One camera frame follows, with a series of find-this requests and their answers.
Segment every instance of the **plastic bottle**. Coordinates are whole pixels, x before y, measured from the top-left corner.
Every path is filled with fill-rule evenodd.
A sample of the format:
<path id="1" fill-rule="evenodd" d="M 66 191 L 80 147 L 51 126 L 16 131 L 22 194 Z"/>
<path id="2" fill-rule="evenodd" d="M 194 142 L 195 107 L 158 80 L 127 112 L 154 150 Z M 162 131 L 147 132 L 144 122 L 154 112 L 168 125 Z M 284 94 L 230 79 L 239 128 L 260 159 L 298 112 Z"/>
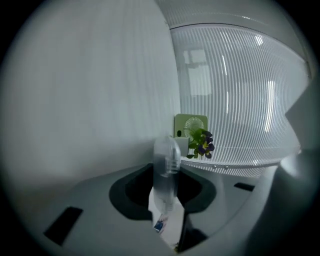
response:
<path id="1" fill-rule="evenodd" d="M 181 164 L 179 145 L 170 136 L 160 137 L 153 148 L 153 194 L 154 203 L 162 214 L 173 209 Z"/>

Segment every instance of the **black slot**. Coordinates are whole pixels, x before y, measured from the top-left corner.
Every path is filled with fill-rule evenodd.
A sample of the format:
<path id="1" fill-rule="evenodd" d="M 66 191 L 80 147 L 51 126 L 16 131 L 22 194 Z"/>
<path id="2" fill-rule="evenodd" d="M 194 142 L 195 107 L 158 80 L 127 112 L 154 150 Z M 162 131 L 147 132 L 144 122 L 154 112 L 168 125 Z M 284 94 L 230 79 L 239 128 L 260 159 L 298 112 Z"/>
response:
<path id="1" fill-rule="evenodd" d="M 241 182 L 238 182 L 234 186 L 238 189 L 247 190 L 247 191 L 253 191 L 255 188 L 255 186 L 253 186 L 253 185 L 249 185 L 249 184 L 245 184 L 245 183 L 241 183 Z"/>
<path id="2" fill-rule="evenodd" d="M 43 234 L 51 241 L 62 246 L 82 212 L 82 209 L 68 207 Z"/>

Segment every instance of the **green card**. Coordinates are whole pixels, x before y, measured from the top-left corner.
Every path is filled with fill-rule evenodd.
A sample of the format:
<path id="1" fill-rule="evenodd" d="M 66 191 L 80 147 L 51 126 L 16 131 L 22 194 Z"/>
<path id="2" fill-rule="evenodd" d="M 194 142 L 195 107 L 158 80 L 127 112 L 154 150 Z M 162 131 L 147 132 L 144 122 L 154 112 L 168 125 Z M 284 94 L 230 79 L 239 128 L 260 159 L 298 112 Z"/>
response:
<path id="1" fill-rule="evenodd" d="M 189 138 L 192 142 L 192 132 L 199 128 L 208 130 L 208 118 L 198 114 L 177 114 L 174 118 L 174 137 Z"/>

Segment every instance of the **clear plastic bottle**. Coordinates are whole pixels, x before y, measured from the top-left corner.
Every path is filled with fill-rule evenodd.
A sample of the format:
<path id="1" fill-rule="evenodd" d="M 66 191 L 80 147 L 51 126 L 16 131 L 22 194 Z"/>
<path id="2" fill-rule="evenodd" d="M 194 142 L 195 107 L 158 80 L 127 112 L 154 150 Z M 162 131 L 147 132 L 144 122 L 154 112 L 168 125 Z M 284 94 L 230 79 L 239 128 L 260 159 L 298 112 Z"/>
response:
<path id="1" fill-rule="evenodd" d="M 154 203 L 162 214 L 173 209 L 178 191 L 181 164 L 179 145 L 170 136 L 160 137 L 153 148 Z"/>

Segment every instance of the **green square panel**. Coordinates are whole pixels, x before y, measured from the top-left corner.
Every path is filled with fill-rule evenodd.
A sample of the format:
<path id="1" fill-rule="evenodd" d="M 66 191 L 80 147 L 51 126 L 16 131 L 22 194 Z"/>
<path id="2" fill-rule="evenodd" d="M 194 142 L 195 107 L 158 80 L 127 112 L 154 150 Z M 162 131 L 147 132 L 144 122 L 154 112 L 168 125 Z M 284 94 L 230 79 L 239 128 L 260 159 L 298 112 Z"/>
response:
<path id="1" fill-rule="evenodd" d="M 189 138 L 191 142 L 193 138 L 190 132 L 199 128 L 208 130 L 208 118 L 205 115 L 177 114 L 174 118 L 174 137 Z"/>

